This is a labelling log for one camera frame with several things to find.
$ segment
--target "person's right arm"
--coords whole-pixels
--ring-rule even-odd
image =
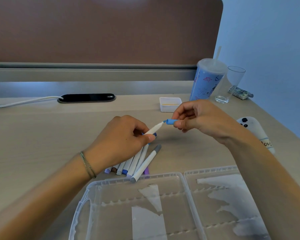
[[[230,150],[272,240],[300,240],[300,186],[248,129],[207,100],[182,103],[172,119],[183,132],[196,128]]]

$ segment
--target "label on controller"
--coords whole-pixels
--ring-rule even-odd
[[[273,148],[273,146],[272,146],[272,144],[271,144],[269,138],[263,138],[263,139],[261,139],[260,141],[261,141],[261,143],[262,143],[266,148],[268,148],[268,149],[269,149],[269,148]]]

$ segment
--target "cup lid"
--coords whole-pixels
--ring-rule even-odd
[[[226,74],[228,72],[228,67],[220,60],[205,58],[199,60],[198,67],[206,70],[207,72],[216,73],[216,74]]]

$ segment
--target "glass base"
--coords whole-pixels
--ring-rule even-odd
[[[220,104],[227,104],[229,102],[228,98],[225,98],[224,96],[217,95],[216,96],[216,101]]]

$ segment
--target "white cable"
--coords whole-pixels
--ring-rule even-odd
[[[44,99],[63,99],[63,97],[59,97],[59,96],[39,97],[39,98],[34,98],[34,99],[30,99],[30,100],[20,101],[20,102],[16,102],[16,103],[12,103],[12,104],[0,105],[0,108],[6,108],[6,107],[10,107],[10,106],[19,105],[19,104],[27,104],[27,103],[31,103],[31,102],[35,102],[35,101],[44,100]]]

